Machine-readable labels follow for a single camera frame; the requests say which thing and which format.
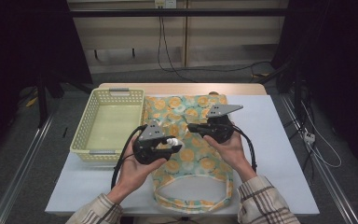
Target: plastic basket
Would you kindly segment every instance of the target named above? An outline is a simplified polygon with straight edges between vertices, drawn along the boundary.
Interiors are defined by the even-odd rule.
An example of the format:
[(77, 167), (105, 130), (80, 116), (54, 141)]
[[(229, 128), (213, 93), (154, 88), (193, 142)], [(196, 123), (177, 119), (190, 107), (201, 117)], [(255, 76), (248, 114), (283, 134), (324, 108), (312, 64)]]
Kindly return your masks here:
[(142, 122), (144, 91), (94, 89), (70, 151), (82, 161), (117, 161), (130, 134)]

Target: person's left hand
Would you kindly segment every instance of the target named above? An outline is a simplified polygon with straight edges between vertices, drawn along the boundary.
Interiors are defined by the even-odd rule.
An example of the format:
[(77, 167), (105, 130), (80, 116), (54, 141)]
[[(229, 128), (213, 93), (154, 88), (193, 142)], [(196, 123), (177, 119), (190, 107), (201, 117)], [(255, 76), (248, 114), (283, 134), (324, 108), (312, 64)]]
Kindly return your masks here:
[(127, 159), (125, 159), (121, 165), (120, 175), (116, 185), (107, 195), (113, 203), (121, 203), (125, 197), (143, 185), (151, 172), (158, 169), (167, 161), (161, 158), (147, 165), (139, 163), (132, 155), (132, 145), (135, 139), (136, 136), (131, 139), (126, 152), (124, 153), (123, 159)]

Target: plaid sleeve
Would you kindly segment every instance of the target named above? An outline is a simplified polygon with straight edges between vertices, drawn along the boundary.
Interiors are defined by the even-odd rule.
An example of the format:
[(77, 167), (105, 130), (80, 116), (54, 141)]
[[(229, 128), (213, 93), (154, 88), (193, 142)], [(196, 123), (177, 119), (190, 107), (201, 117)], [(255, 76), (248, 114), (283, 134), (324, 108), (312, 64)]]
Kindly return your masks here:
[(254, 177), (238, 188), (240, 223), (299, 223), (282, 195), (264, 176)]
[(66, 223), (119, 223), (122, 214), (123, 209), (119, 204), (110, 202), (105, 194), (100, 194), (94, 201), (78, 209)]

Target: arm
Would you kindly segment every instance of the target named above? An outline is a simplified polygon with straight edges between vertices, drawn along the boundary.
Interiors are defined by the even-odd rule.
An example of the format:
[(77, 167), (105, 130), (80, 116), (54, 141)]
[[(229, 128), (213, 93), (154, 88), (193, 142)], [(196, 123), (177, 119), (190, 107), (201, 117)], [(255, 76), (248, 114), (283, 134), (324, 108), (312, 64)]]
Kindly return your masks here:
[(242, 184), (238, 188), (242, 207), (238, 213), (240, 223), (299, 223), (282, 197), (264, 176), (258, 176), (243, 153), (241, 135), (237, 132), (225, 143), (218, 144), (211, 136), (204, 136), (216, 148), (222, 159), (239, 174)]
[(140, 188), (147, 176), (166, 161), (158, 159), (148, 165), (139, 163), (133, 156), (130, 156), (133, 154), (132, 144), (135, 138), (131, 139), (126, 149), (123, 158), (129, 157), (123, 161), (116, 185), (109, 193), (101, 194), (91, 203), (78, 209), (66, 223), (119, 223), (123, 213), (120, 203), (133, 191)]

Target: hand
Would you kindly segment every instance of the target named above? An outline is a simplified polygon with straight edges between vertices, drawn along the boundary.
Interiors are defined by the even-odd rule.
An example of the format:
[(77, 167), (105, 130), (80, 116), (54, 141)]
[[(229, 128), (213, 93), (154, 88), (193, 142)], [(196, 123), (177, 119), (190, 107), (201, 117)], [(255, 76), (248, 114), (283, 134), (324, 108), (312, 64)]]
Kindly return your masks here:
[(219, 152), (223, 161), (238, 172), (242, 182), (257, 176), (251, 164), (245, 158), (241, 135), (239, 133), (234, 132), (231, 135), (231, 138), (222, 144), (218, 144), (211, 136), (208, 135), (204, 135), (203, 139)]
[(127, 159), (125, 159), (121, 165), (120, 175), (116, 185), (112, 188), (109, 194), (107, 194), (107, 197), (113, 203), (121, 203), (124, 198), (143, 185), (151, 172), (158, 169), (167, 161), (161, 158), (147, 165), (139, 163), (132, 155), (132, 145), (135, 139), (136, 136), (131, 139), (126, 152), (124, 153), (123, 158), (127, 157)]

